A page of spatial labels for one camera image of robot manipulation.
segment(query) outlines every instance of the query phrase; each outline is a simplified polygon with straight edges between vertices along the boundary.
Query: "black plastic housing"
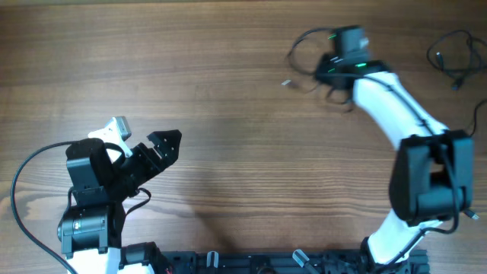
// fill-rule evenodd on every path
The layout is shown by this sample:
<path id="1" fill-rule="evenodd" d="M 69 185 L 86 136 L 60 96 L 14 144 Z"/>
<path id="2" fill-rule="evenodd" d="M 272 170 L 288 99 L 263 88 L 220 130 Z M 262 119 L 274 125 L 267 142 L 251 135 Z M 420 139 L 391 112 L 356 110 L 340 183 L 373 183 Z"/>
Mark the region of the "black plastic housing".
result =
<path id="1" fill-rule="evenodd" d="M 447 171 L 431 171 L 442 163 L 438 149 L 444 149 L 452 164 L 457 189 L 452 190 Z M 453 193 L 457 193 L 459 211 L 472 203 L 473 141 L 462 130 L 443 135 L 403 139 L 389 185 L 394 212 L 410 226 L 453 216 Z"/>
<path id="2" fill-rule="evenodd" d="M 335 55 L 341 59 L 341 65 L 354 65 L 371 59 L 367 50 L 368 41 L 364 29 L 359 26 L 340 27 L 332 35 Z"/>
<path id="3" fill-rule="evenodd" d="M 321 61 L 318 63 L 315 79 L 323 84 L 328 84 L 338 90 L 352 91 L 353 84 L 356 78 L 352 77 L 330 77 L 333 73 L 352 73 L 356 75 L 367 75 L 375 72 L 390 72 L 389 66 L 380 60 L 374 60 L 362 63 L 361 66 L 356 64 L 341 65 L 336 64 L 331 60 L 332 56 L 329 54 L 323 55 Z"/>
<path id="4" fill-rule="evenodd" d="M 220 254 L 218 268 L 207 267 L 207 254 L 195 252 L 162 252 L 177 274 L 309 274 L 292 259 L 292 253 Z M 360 250 L 327 250 L 306 253 L 310 264 L 320 274 L 365 274 L 373 270 L 361 268 Z M 397 264 L 395 274 L 429 274 L 426 250 L 413 250 L 409 259 Z"/>
<path id="5" fill-rule="evenodd" d="M 59 223 L 62 253 L 72 258 L 79 250 L 97 248 L 99 253 L 106 253 L 108 247 L 121 248 L 124 222 L 122 203 L 83 209 L 74 206 Z"/>
<path id="6" fill-rule="evenodd" d="M 154 273 L 173 273 L 169 260 L 162 255 L 154 242 L 133 244 L 120 250 L 119 269 L 137 263 L 141 263 L 143 266 L 150 264 Z"/>
<path id="7" fill-rule="evenodd" d="M 115 177 L 107 148 L 101 139 L 84 139 L 66 149 L 66 167 L 79 206 L 108 202 L 106 191 Z"/>

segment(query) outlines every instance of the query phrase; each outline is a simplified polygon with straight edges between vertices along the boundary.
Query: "metal bracket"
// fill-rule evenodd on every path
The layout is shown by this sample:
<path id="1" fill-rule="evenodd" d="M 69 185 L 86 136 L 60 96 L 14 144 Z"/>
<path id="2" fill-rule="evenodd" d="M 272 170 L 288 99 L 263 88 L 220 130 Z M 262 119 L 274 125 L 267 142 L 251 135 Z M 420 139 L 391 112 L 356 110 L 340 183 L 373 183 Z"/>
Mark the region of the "metal bracket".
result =
<path id="1" fill-rule="evenodd" d="M 124 116 L 112 117 L 104 128 L 88 133 L 88 138 L 99 138 L 104 142 L 118 145 L 124 152 L 125 157 L 132 156 L 132 151 L 124 142 L 132 135 L 129 122 Z M 115 161 L 120 156 L 120 152 L 107 149 L 111 161 Z"/>

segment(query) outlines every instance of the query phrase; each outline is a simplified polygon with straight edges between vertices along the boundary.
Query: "white robotic arm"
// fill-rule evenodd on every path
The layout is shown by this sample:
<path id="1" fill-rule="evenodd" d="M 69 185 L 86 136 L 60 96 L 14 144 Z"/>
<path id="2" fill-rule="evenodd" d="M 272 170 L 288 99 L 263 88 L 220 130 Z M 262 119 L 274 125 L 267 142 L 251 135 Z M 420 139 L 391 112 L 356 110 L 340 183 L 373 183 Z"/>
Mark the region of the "white robotic arm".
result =
<path id="1" fill-rule="evenodd" d="M 430 129 L 436 135 L 443 134 L 448 128 L 429 115 L 401 85 L 399 77 L 391 72 L 375 72 L 367 75 L 370 78 L 390 84 L 408 106 L 398 96 L 386 89 L 382 84 L 366 78 L 356 80 L 353 88 L 353 101 L 366 111 L 384 131 L 395 150 L 399 149 L 401 140 L 411 135 L 430 136 L 431 133 L 418 121 L 412 111 L 414 110 L 425 119 Z M 388 264 L 401 252 L 420 231 L 427 227 L 437 227 L 441 221 L 425 221 L 414 227 L 397 217 L 391 209 L 389 215 L 368 239 L 368 246 L 374 261 L 379 264 Z M 409 251 L 397 262 L 407 260 Z"/>

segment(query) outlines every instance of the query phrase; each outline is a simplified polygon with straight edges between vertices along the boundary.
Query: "white arm segment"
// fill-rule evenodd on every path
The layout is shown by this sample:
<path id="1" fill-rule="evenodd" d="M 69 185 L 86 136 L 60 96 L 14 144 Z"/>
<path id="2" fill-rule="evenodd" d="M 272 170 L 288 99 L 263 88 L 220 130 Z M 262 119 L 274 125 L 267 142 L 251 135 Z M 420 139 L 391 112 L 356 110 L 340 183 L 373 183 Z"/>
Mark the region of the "white arm segment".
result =
<path id="1" fill-rule="evenodd" d="M 109 247 L 106 254 L 98 254 L 98 249 L 76 251 L 68 263 L 79 274 L 154 274 L 152 266 L 141 263 L 125 266 L 119 270 L 120 249 Z"/>
<path id="2" fill-rule="evenodd" d="M 376 72 L 367 76 L 392 85 L 394 90 L 426 120 L 435 134 L 443 134 L 444 130 L 448 130 L 444 124 L 435 120 L 409 95 L 396 74 Z M 421 126 L 421 122 L 411 110 L 382 84 L 367 79 L 356 80 L 353 88 L 353 101 L 375 120 L 396 150 L 399 149 L 401 140 L 404 138 L 414 134 L 431 135 L 424 126 Z"/>
<path id="3" fill-rule="evenodd" d="M 376 72 L 367 76 L 392 85 L 394 90 L 408 101 L 421 118 L 426 120 L 434 134 L 442 134 L 444 130 L 448 130 L 444 124 L 435 120 L 409 95 L 396 74 Z M 421 126 L 418 117 L 412 113 L 404 102 L 393 92 L 388 91 L 382 84 L 367 79 L 355 81 L 353 101 L 375 120 L 389 138 L 395 150 L 399 149 L 402 139 L 411 135 L 431 135 L 424 126 Z M 391 209 L 379 230 L 368 238 L 368 246 L 375 263 L 388 264 L 399 252 L 403 251 L 421 229 L 434 228 L 440 224 L 441 221 L 435 220 L 422 222 L 415 227 L 409 227 Z M 397 262 L 408 258 L 409 252 Z"/>

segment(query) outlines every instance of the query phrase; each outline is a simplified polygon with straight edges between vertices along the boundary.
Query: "black cable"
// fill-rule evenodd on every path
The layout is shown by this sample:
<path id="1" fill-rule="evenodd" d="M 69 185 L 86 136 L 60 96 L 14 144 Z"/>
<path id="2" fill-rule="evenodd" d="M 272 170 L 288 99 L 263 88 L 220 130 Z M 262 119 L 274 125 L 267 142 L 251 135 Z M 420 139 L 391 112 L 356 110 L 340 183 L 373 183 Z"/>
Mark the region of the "black cable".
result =
<path id="1" fill-rule="evenodd" d="M 47 146 L 45 146 L 45 147 L 43 147 L 43 148 L 35 151 L 33 154 L 31 154 L 29 157 L 27 157 L 27 159 L 25 159 L 25 161 L 17 169 L 17 172 L 15 173 L 14 179 L 12 180 L 12 188 L 11 188 L 11 192 L 10 192 L 10 200 L 11 200 L 11 207 L 12 207 L 12 212 L 14 213 L 15 221 L 17 222 L 19 228 L 21 228 L 22 232 L 24 232 L 24 234 L 31 241 L 33 241 L 38 247 L 40 247 L 41 249 L 43 249 L 44 251 L 46 251 L 49 255 L 51 255 L 52 257 L 54 257 L 54 259 L 56 259 L 58 262 L 60 262 L 62 264 L 62 266 L 64 266 L 71 274 L 76 274 L 76 270 L 72 266 L 70 266 L 68 262 L 66 262 L 63 258 L 61 258 L 60 255 L 58 255 L 56 252 L 54 252 L 51 249 L 49 249 L 41 241 L 37 240 L 37 238 L 35 238 L 27 230 L 27 228 L 24 226 L 24 224 L 21 221 L 21 217 L 18 214 L 17 205 L 15 203 L 15 186 L 17 184 L 18 177 L 21 175 L 21 171 L 22 171 L 22 169 L 24 169 L 25 165 L 30 160 L 32 160 L 32 158 L 34 158 L 36 155 L 38 155 L 39 153 L 41 153 L 43 151 L 46 151 L 46 150 L 51 149 L 51 148 L 56 148 L 56 147 L 59 147 L 59 146 L 63 146 L 63 145 L 72 145 L 73 143 L 75 143 L 75 142 L 73 142 L 73 141 L 71 141 L 71 142 L 60 142 L 60 143 L 56 143 L 56 144 L 52 144 L 52 145 L 47 145 Z"/>
<path id="2" fill-rule="evenodd" d="M 436 53 L 436 63 L 431 60 L 431 51 L 441 42 L 443 42 L 448 37 L 452 37 L 457 34 L 466 34 L 466 46 L 469 50 L 469 64 L 466 68 L 446 68 L 444 65 L 444 59 L 440 52 Z M 437 69 L 440 72 L 443 72 L 448 77 L 454 79 L 452 84 L 452 88 L 454 90 L 458 90 L 462 84 L 465 82 L 465 79 L 471 77 L 484 69 L 487 69 L 486 63 L 483 61 L 482 57 L 480 56 L 477 49 L 475 49 L 474 44 L 478 43 L 482 46 L 487 47 L 487 42 L 473 36 L 468 30 L 454 30 L 450 33 L 446 33 L 438 40 L 436 40 L 429 48 L 426 50 L 426 59 L 428 62 L 433 66 L 433 68 Z"/>
<path id="3" fill-rule="evenodd" d="M 477 112 L 479 111 L 479 108 L 484 104 L 487 104 L 487 99 L 478 102 L 477 105 L 475 105 L 475 108 L 473 109 L 473 129 L 472 132 L 470 133 L 470 137 L 472 137 L 477 130 Z"/>
<path id="4" fill-rule="evenodd" d="M 151 192 L 148 191 L 148 190 L 146 190 L 145 188 L 139 187 L 137 189 L 137 194 L 136 195 L 138 195 L 141 191 L 143 193 L 145 193 L 148 196 L 148 198 L 145 199 L 144 201 L 138 203 L 137 205 L 134 205 L 129 210 L 127 210 L 127 213 L 125 214 L 125 217 L 127 217 L 127 215 L 130 214 L 131 212 L 134 212 L 136 209 L 140 209 L 142 206 L 144 206 L 146 203 L 148 203 L 151 200 L 151 197 L 152 197 Z"/>
<path id="5" fill-rule="evenodd" d="M 455 177 L 455 174 L 454 174 L 454 168 L 451 165 L 449 157 L 447 156 L 447 152 L 445 152 L 444 149 L 440 149 L 439 153 L 440 153 L 441 159 L 444 162 L 444 169 L 447 171 L 450 187 L 453 190 L 452 199 L 454 202 L 454 208 L 453 208 L 454 223 L 451 226 L 451 228 L 448 230 L 444 230 L 444 229 L 440 229 L 440 228 L 425 228 L 424 230 L 427 232 L 432 231 L 432 232 L 437 232 L 437 233 L 441 233 L 441 234 L 452 234 L 457 230 L 458 224 L 460 221 L 460 205 L 458 204 L 458 197 L 457 197 L 458 184 L 457 184 L 457 178 Z"/>
<path id="6" fill-rule="evenodd" d="M 318 27 L 312 30 L 309 30 L 303 34 L 301 34 L 295 41 L 292 43 L 291 50 L 289 50 L 288 55 L 286 56 L 288 58 L 289 65 L 296 71 L 301 73 L 302 75 L 315 75 L 316 71 L 309 72 L 306 69 L 300 67 L 297 63 L 296 60 L 294 60 L 294 50 L 296 47 L 299 45 L 299 43 L 303 42 L 306 40 L 306 36 L 316 33 L 316 32 L 321 32 L 321 31 L 332 31 L 333 29 L 331 27 Z"/>
<path id="7" fill-rule="evenodd" d="M 71 208 L 71 194 L 73 193 L 74 189 L 75 187 L 71 186 L 68 190 L 68 205 L 66 206 L 66 209 L 62 213 L 62 216 L 66 215 L 66 213 L 68 213 L 69 209 Z"/>

